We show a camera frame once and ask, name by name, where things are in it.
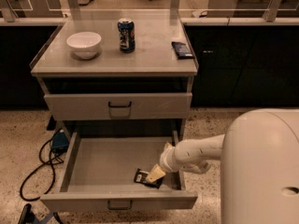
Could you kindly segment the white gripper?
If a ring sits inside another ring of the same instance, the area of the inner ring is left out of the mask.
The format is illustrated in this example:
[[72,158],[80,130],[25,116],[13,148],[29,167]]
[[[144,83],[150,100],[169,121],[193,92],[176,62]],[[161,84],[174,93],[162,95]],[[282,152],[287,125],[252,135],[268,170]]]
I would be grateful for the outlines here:
[[146,177],[146,181],[153,183],[165,176],[165,172],[174,173],[178,170],[175,159],[175,148],[172,144],[166,142],[164,144],[164,151],[160,156],[160,165],[155,164]]

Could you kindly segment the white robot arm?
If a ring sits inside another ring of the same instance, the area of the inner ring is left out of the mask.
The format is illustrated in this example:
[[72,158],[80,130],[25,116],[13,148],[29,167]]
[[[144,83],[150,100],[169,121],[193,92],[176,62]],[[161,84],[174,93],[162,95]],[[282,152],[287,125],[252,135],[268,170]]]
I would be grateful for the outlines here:
[[222,224],[299,224],[299,110],[266,108],[227,132],[166,144],[150,183],[168,173],[203,174],[221,161]]

